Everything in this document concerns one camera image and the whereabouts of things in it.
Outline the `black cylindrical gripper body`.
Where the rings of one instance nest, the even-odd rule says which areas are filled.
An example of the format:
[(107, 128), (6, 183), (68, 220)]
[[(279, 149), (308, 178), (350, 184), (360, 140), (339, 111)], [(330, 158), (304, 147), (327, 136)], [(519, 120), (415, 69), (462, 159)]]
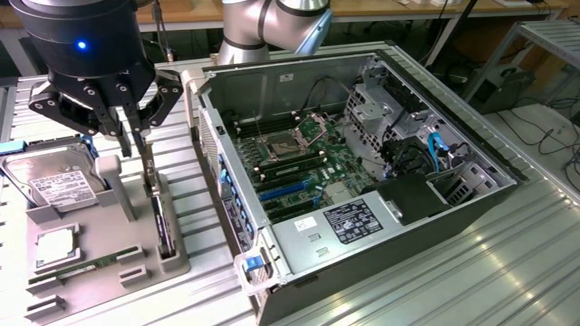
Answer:
[(50, 69), (55, 88), (86, 105), (122, 104), (119, 85), (140, 101), (155, 79), (136, 1), (11, 1)]

